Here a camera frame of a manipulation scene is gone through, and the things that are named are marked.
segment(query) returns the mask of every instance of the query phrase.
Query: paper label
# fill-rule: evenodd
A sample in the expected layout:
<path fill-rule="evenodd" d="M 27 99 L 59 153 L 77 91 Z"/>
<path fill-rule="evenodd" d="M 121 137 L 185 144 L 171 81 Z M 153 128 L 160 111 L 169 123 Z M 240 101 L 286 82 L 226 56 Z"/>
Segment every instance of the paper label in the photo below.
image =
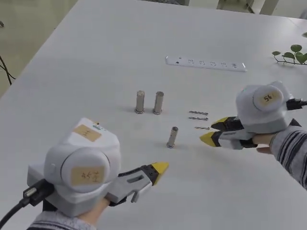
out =
<path fill-rule="evenodd" d="M 271 91 L 270 93 L 267 93 L 266 95 L 259 98 L 260 103 L 263 106 L 267 106 L 275 101 L 280 99 L 280 94 L 278 91 Z"/>
<path fill-rule="evenodd" d="M 100 184 L 104 180 L 104 166 L 74 167 L 71 170 L 71 185 Z"/>
<path fill-rule="evenodd" d="M 79 125 L 73 131 L 92 142 L 96 141 L 98 138 L 101 137 L 100 133 L 90 129 L 85 125 Z"/>

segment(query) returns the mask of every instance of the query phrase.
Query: metal peg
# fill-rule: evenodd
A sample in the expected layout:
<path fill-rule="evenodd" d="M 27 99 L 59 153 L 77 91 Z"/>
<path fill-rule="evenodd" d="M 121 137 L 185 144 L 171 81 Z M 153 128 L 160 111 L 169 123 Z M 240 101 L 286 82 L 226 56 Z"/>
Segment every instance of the metal peg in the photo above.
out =
<path fill-rule="evenodd" d="M 163 92 L 157 92 L 155 95 L 155 102 L 154 102 L 154 108 L 153 113 L 156 115 L 159 115 L 162 113 L 162 103 L 163 103 Z"/>
<path fill-rule="evenodd" d="M 135 112 L 137 114 L 144 113 L 144 98 L 145 98 L 145 92 L 143 90 L 139 90 L 136 93 L 136 107 Z"/>
<path fill-rule="evenodd" d="M 168 142 L 166 146 L 170 149 L 172 149 L 175 146 L 175 139 L 177 136 L 178 127 L 172 127 L 171 135 L 169 136 Z"/>

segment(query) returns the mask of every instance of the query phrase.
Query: hand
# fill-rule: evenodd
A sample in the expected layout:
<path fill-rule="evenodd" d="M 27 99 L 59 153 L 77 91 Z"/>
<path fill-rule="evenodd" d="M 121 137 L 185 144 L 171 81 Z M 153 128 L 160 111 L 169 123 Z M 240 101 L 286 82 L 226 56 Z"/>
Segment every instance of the hand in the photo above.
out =
<path fill-rule="evenodd" d="M 106 209 L 106 207 L 108 207 L 110 204 L 110 201 L 106 200 L 106 199 L 102 199 L 100 200 L 97 205 L 90 210 L 89 212 L 83 213 L 79 216 L 77 216 L 77 218 L 96 226 L 98 219 L 100 217 L 100 215 L 102 214 L 102 212 Z"/>
<path fill-rule="evenodd" d="M 260 134 L 253 137 L 254 144 L 264 144 L 264 145 L 270 145 L 270 142 L 272 138 L 276 135 L 275 134 Z M 270 147 L 261 147 L 257 148 L 257 152 L 260 153 L 266 153 L 266 154 L 272 154 Z"/>

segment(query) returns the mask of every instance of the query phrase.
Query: gray striped sleeve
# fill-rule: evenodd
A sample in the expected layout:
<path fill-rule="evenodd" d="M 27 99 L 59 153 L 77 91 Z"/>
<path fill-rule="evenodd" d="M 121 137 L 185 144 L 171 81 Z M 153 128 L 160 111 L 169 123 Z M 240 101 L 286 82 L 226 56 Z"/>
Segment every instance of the gray striped sleeve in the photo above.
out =
<path fill-rule="evenodd" d="M 61 212 L 44 211 L 37 216 L 29 229 L 48 229 L 48 230 L 96 230 L 96 227 L 80 220 L 70 218 Z"/>
<path fill-rule="evenodd" d="M 270 148 L 277 161 L 307 189 L 307 132 L 289 126 L 272 139 Z"/>

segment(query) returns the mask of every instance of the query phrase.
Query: white power strip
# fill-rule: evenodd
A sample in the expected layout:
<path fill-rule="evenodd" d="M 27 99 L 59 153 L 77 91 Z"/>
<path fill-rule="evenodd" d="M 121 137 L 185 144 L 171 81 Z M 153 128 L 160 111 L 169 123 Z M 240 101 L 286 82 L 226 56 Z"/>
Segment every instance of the white power strip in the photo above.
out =
<path fill-rule="evenodd" d="M 224 61 L 205 61 L 186 57 L 166 57 L 166 63 L 174 66 L 188 66 L 207 69 L 222 69 L 230 71 L 246 72 L 244 63 L 224 62 Z"/>

